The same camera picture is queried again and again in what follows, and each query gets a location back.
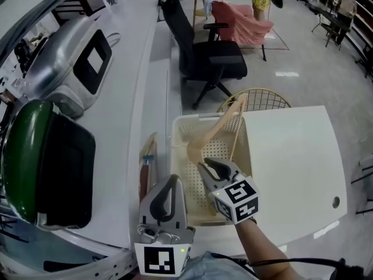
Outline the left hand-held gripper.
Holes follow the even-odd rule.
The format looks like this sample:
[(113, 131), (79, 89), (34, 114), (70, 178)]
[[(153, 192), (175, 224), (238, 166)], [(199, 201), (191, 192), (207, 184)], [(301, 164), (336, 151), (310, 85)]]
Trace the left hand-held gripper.
[(181, 276), (195, 235), (193, 227), (186, 227), (186, 219), (183, 186), (180, 178), (171, 174), (140, 203), (139, 222), (143, 224), (138, 226), (140, 238), (134, 246), (141, 275)]

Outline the light wooden clothes hanger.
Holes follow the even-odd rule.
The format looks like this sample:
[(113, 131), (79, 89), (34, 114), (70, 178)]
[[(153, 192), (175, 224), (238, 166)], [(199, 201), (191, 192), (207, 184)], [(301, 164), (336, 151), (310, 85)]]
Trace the light wooden clothes hanger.
[(247, 94), (240, 95), (231, 105), (217, 123), (205, 134), (196, 136), (187, 146), (187, 155), (190, 161), (196, 166), (197, 163), (202, 162), (205, 157), (202, 156), (203, 147), (214, 137), (219, 129), (235, 114), (238, 114), (238, 121), (244, 122), (244, 107), (246, 105)]

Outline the person's right forearm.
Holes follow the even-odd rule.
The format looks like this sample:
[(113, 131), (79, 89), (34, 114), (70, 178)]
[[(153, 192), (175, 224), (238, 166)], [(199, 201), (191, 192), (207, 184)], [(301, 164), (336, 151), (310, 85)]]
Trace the person's right forearm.
[[(236, 224), (235, 229), (250, 264), (287, 259), (252, 219)], [(254, 267), (254, 271), (260, 280), (302, 280), (289, 262)]]

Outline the cream perforated plastic basket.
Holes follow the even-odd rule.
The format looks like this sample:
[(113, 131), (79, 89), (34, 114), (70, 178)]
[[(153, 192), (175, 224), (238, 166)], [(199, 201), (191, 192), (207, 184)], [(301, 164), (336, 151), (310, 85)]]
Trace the cream perforated plastic basket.
[[(223, 113), (182, 115), (173, 122), (171, 132), (170, 173), (180, 177), (190, 226), (225, 226), (230, 222), (215, 211), (206, 195), (197, 167), (187, 155), (189, 142), (208, 132)], [(235, 113), (202, 149), (203, 157), (232, 159), (246, 176), (250, 176), (251, 161), (246, 126)]]

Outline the silver case with black window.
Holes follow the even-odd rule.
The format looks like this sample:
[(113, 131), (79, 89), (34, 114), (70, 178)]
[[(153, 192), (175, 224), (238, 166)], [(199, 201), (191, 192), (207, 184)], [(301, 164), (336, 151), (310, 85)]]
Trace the silver case with black window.
[(71, 118), (97, 100), (112, 62), (112, 49), (97, 22), (72, 19), (49, 36), (24, 78), (29, 100), (48, 100)]

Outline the black folding table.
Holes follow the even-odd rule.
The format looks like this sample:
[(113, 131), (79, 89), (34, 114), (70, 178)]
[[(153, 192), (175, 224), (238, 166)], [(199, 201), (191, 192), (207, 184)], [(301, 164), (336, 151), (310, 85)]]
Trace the black folding table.
[[(332, 12), (327, 12), (322, 8), (316, 6), (312, 9), (313, 13), (316, 14), (319, 18), (318, 24), (311, 30), (313, 33), (317, 27), (322, 27), (326, 30), (327, 41), (325, 47), (328, 46), (332, 36), (336, 36), (336, 39), (339, 37), (339, 34), (335, 32), (335, 28), (348, 32), (350, 27), (345, 25), (340, 19), (337, 18), (337, 15), (334, 15)], [(325, 18), (329, 21), (329, 24), (323, 23), (322, 18)]]

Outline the white wall shelving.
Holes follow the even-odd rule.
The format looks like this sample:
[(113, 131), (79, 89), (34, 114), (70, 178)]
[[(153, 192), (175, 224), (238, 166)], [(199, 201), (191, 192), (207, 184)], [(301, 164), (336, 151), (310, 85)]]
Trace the white wall shelving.
[(373, 0), (356, 0), (357, 13), (347, 38), (360, 57), (355, 63), (364, 68), (364, 76), (373, 82)]

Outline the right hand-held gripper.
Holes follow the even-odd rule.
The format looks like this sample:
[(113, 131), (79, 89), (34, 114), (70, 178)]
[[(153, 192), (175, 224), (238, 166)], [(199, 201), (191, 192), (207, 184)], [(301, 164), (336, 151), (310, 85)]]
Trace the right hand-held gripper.
[(198, 163), (198, 171), (205, 186), (213, 191), (217, 212), (235, 225), (253, 218), (259, 212), (259, 193), (252, 177), (240, 173), (228, 159), (206, 157), (204, 161)]

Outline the green and black case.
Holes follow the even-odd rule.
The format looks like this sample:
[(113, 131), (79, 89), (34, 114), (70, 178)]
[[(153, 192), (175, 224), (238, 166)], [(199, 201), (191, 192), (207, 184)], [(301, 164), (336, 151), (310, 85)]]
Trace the green and black case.
[(32, 100), (12, 118), (2, 146), (5, 198), (45, 231), (80, 229), (92, 217), (96, 142), (51, 101)]

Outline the black high-back office chair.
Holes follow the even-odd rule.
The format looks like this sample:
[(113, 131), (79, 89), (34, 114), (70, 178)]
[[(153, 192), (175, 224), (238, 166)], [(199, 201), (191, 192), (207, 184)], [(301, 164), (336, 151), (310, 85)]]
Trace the black high-back office chair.
[(188, 21), (180, 0), (159, 0), (164, 20), (172, 32), (180, 51), (179, 70), (182, 80), (204, 81), (206, 84), (192, 108), (196, 110), (206, 93), (219, 88), (228, 97), (231, 93), (222, 84), (225, 79), (242, 79), (247, 76), (247, 66), (238, 44), (230, 40), (216, 40), (226, 23), (209, 23), (208, 41), (195, 43), (195, 32)]

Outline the person's light blue clothing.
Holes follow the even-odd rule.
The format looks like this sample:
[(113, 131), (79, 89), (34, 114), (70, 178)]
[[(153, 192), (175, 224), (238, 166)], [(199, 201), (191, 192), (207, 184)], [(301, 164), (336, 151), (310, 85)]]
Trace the person's light blue clothing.
[(175, 280), (258, 280), (248, 261), (205, 252), (189, 259), (183, 273)]

